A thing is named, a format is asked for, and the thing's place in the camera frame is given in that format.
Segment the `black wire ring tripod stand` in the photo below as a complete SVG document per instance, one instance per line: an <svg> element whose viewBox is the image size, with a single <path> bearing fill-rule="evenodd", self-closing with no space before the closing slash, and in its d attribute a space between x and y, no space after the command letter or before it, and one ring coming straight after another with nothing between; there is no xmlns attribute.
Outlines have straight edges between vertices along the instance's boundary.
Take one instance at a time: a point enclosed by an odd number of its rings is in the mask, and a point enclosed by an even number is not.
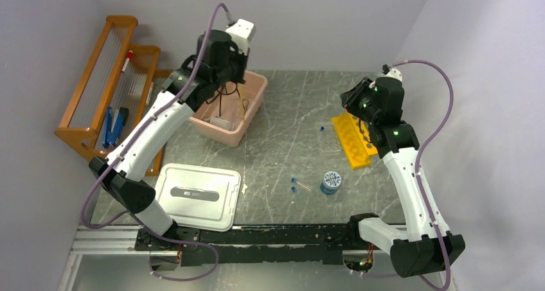
<svg viewBox="0 0 545 291"><path fill-rule="evenodd" d="M222 115L222 108L225 105L224 101L226 100L226 97L231 96L233 94L239 94L238 83L231 83L231 82L227 83L219 91L219 102L218 102L218 117L219 118Z"/></svg>

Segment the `tan rubber tubing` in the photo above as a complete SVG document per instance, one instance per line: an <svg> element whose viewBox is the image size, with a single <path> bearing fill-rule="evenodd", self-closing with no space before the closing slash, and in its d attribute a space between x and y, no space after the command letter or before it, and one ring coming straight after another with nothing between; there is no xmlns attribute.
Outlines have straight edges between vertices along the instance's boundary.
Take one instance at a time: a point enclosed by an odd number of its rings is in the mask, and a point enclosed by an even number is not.
<svg viewBox="0 0 545 291"><path fill-rule="evenodd" d="M242 119L242 122L245 123L246 122L246 107L244 105L244 93L243 93L243 89L241 85L237 84L237 91L238 91L238 97L240 102L240 109L242 112L241 119Z"/></svg>

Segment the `small white plastic bag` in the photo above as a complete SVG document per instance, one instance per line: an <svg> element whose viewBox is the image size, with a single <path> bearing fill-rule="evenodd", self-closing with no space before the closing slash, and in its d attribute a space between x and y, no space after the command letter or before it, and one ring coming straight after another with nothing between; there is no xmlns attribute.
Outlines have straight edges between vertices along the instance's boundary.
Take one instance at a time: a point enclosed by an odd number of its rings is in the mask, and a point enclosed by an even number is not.
<svg viewBox="0 0 545 291"><path fill-rule="evenodd" d="M232 121L228 121L226 119L218 118L215 116L210 118L210 124L227 131L232 131L234 127L234 123Z"/></svg>

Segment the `white metal tray lid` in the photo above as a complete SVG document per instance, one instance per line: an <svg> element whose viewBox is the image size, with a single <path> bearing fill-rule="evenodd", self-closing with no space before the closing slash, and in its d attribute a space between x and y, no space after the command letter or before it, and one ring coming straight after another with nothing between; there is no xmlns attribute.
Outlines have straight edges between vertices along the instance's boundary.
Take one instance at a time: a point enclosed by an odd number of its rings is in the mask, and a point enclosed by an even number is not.
<svg viewBox="0 0 545 291"><path fill-rule="evenodd" d="M181 226L226 232L233 227L241 183L235 170L168 163L155 185L156 200Z"/></svg>

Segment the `clear plastic well plate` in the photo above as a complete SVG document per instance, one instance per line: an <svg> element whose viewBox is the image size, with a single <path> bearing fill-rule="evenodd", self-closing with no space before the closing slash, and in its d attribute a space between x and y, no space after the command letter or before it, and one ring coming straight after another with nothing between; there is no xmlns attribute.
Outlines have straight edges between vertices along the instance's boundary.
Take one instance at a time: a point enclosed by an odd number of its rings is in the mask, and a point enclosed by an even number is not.
<svg viewBox="0 0 545 291"><path fill-rule="evenodd" d="M320 131L320 127L322 126L325 127L323 132ZM332 121L317 122L315 124L315 130L317 131L316 136L319 153L322 156L338 155L341 152L342 148Z"/></svg>

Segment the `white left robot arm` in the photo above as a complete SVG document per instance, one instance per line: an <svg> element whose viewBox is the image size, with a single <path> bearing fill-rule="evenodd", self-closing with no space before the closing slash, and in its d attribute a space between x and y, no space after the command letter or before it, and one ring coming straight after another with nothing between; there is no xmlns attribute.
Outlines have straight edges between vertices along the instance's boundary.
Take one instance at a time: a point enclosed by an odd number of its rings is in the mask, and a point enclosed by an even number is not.
<svg viewBox="0 0 545 291"><path fill-rule="evenodd" d="M244 82L253 30L248 26L211 30L197 41L196 55L173 70L134 130L107 157L89 167L101 187L152 233L163 250L174 247L178 225L156 200L143 177L171 135L228 82Z"/></svg>

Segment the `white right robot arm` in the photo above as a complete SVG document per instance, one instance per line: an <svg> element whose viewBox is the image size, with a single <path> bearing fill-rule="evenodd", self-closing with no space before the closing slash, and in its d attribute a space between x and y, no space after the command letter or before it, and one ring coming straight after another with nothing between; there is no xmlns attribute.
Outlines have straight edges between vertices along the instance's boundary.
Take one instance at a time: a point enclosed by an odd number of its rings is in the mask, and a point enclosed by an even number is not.
<svg viewBox="0 0 545 291"><path fill-rule="evenodd" d="M446 271L465 249L460 234L452 234L439 214L422 165L413 127L402 120L404 89L392 77L375 81L364 77L340 95L345 110L368 126L371 144L388 169L397 190L404 218L401 231L374 213L351 216L348 243L356 249L367 243L386 252L402 278Z"/></svg>

